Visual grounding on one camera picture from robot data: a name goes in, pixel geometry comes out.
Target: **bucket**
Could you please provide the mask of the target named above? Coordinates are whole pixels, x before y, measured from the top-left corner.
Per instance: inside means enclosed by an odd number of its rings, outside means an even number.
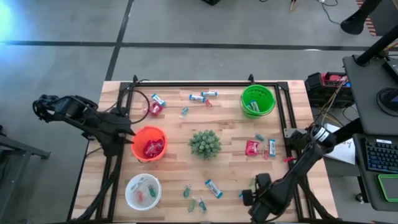
[[[256,101],[260,112],[250,109],[251,101]],[[261,116],[269,114],[275,106],[275,98],[272,92],[262,85],[250,85],[246,87],[241,95],[241,108],[248,118],[260,118]]]
[[[153,187],[155,197],[151,196],[149,188]],[[139,174],[133,177],[126,187],[127,204],[138,211],[146,211],[157,205],[162,196],[162,186],[159,180],[150,174]]]
[[[144,154],[145,145],[149,140],[157,141],[163,140],[164,148],[163,151],[157,155],[156,157],[149,158]],[[162,158],[167,149],[167,136],[166,134],[158,127],[155,126],[145,126],[140,129],[135,136],[133,136],[132,141],[134,144],[131,144],[131,152],[140,162],[151,162],[156,161]]]

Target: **black floor stripe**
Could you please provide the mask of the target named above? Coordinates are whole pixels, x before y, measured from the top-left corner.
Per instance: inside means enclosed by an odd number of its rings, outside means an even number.
[[[171,48],[171,49],[259,49],[259,50],[342,50],[365,51],[369,47],[319,46],[319,45],[270,45],[270,44],[183,44],[183,43],[122,43],[122,47]]]
[[[108,71],[106,71],[105,81],[111,81],[112,80],[114,68],[115,68],[116,62],[118,60],[118,56],[119,56],[120,47],[121,47],[121,44],[122,44],[122,41],[123,41],[124,33],[126,32],[127,23],[129,22],[129,17],[130,17],[130,12],[131,12],[131,8],[132,8],[132,3],[133,2],[134,2],[134,0],[129,0],[129,2],[127,3],[126,12],[124,12],[123,21],[122,21],[122,24],[120,26],[118,39],[116,40],[116,45],[115,45],[115,47],[113,49],[111,61],[109,62]]]
[[[34,40],[5,40],[0,45],[23,46],[70,46],[70,47],[114,47],[115,42],[85,42],[85,41],[34,41]]]

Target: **succulent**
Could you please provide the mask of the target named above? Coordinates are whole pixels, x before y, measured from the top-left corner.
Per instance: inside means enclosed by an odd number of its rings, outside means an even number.
[[[189,140],[192,154],[202,159],[212,159],[217,156],[221,150],[220,138],[216,136],[213,130],[206,130],[193,135]]]

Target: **orange bucket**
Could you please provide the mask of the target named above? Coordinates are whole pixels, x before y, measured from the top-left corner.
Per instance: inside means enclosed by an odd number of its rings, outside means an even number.
[[[144,147],[149,140],[157,141],[162,139],[164,142],[163,151],[153,158],[148,158],[144,154]],[[162,158],[162,156],[166,153],[167,149],[167,136],[166,134],[158,127],[155,126],[145,126],[140,129],[135,136],[133,136],[132,141],[134,144],[131,144],[131,152],[132,154],[142,162],[150,162],[156,161]]]

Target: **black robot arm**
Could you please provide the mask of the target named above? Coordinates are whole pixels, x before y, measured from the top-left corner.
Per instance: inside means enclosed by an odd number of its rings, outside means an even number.
[[[302,156],[294,164],[283,178],[271,183],[269,174],[259,174],[256,176],[256,190],[243,191],[243,200],[246,206],[252,207],[248,211],[254,223],[264,223],[270,213],[276,215],[274,219],[281,216],[292,200],[294,188],[297,184],[302,186],[306,196],[313,202],[315,209],[324,219],[335,219],[320,205],[319,201],[312,194],[308,186],[301,180],[313,165],[322,159],[325,153],[333,150],[336,138],[325,128],[312,124],[307,128],[306,134],[298,131],[295,133],[295,142],[305,144]]]
[[[133,135],[131,122],[117,110],[97,112],[98,105],[81,96],[42,95],[33,102],[34,113],[45,122],[64,121],[83,131],[81,134],[91,140],[94,136],[101,144],[104,155],[115,156],[118,147],[126,142],[125,134]]]

